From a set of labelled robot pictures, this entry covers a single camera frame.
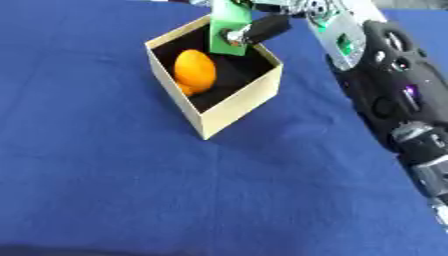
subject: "orange fruit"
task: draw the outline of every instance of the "orange fruit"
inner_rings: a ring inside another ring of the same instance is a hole
[[[182,87],[188,87],[192,94],[204,92],[216,80],[216,67],[204,53],[198,50],[186,50],[174,63],[174,78]]]
[[[182,90],[182,92],[187,95],[187,97],[190,97],[191,95],[193,95],[193,91],[190,89],[189,86],[183,85],[179,82],[177,82],[177,86],[179,86],[179,88]]]

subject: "cardboard box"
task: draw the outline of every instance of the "cardboard box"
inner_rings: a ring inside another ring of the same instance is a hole
[[[275,96],[283,69],[262,45],[248,47],[243,57],[208,54],[209,23],[204,16],[146,42],[154,75],[205,140]],[[172,77],[175,59],[186,49],[207,53],[217,67],[212,89],[190,98]]]

